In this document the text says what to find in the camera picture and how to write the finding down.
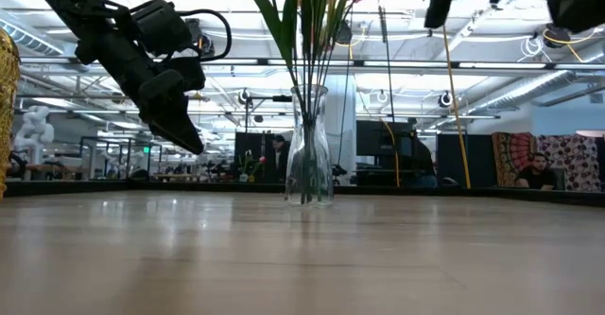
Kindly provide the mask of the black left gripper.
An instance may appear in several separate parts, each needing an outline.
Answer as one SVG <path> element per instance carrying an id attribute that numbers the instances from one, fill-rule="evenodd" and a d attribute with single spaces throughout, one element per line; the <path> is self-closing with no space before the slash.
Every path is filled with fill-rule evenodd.
<path id="1" fill-rule="evenodd" d="M 199 60 L 174 54 L 191 48 L 183 21 L 78 23 L 78 59 L 98 61 L 137 105 L 153 134 L 194 154 L 204 145 L 188 115 L 187 91 L 205 83 Z"/>

